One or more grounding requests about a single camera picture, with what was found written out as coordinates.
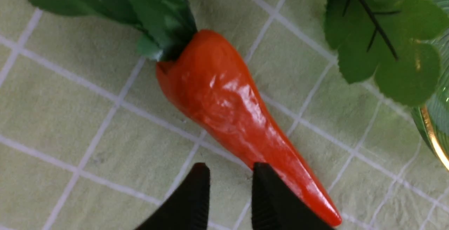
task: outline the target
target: table surface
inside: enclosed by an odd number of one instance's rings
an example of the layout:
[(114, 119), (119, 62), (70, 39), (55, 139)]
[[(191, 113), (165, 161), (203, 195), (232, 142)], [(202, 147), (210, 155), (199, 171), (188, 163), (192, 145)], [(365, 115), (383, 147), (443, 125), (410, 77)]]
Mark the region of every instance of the table surface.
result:
[[(449, 174), (405, 108), (342, 79), (326, 0), (190, 1), (247, 61), (339, 230), (449, 228)], [(250, 171), (167, 102), (136, 31), (26, 0), (0, 12), (0, 230), (130, 230), (196, 162), (212, 172), (210, 229), (251, 229)]]

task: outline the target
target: green glass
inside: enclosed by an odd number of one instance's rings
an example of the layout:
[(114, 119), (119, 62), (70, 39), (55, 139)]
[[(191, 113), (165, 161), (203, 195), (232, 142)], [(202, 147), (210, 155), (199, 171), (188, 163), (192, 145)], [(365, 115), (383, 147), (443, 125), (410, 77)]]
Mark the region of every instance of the green glass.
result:
[[(431, 1), (449, 14), (449, 0)], [(428, 147), (449, 169), (449, 29), (429, 43), (435, 45), (441, 53), (441, 76), (435, 94), (424, 107), (413, 108), (412, 117)]]

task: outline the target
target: orange carrot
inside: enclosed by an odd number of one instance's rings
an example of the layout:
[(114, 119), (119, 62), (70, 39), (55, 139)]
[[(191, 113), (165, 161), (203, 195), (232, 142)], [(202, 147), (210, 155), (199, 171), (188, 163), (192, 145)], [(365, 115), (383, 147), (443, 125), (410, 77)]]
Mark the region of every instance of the orange carrot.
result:
[(331, 226), (341, 217), (303, 157), (279, 129), (239, 53), (201, 30), (177, 61), (158, 62), (163, 93), (248, 167), (269, 163), (290, 189)]

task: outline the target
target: carrot top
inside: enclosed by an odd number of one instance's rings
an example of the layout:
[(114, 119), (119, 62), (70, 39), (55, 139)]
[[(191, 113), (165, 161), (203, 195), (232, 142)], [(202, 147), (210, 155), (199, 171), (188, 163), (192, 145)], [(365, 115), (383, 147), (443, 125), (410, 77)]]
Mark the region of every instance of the carrot top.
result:
[(188, 0), (28, 0), (61, 16), (99, 16), (142, 33), (138, 52), (175, 61), (197, 32)]

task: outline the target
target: carrot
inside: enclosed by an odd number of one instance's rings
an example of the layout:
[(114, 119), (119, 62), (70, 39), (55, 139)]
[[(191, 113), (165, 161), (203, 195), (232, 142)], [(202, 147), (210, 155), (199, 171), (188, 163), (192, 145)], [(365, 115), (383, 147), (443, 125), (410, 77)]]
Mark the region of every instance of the carrot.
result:
[(331, 226), (341, 217), (326, 190), (268, 112), (247, 66), (218, 33), (200, 30), (175, 62), (158, 62), (168, 98), (249, 168), (269, 163), (289, 188)]
[(156, 63), (156, 76), (173, 105), (249, 168), (269, 163), (329, 225), (341, 223), (326, 190), (268, 113), (239, 53), (218, 33), (197, 31), (188, 0), (29, 2), (50, 13), (100, 16), (141, 31), (141, 54), (167, 61)]

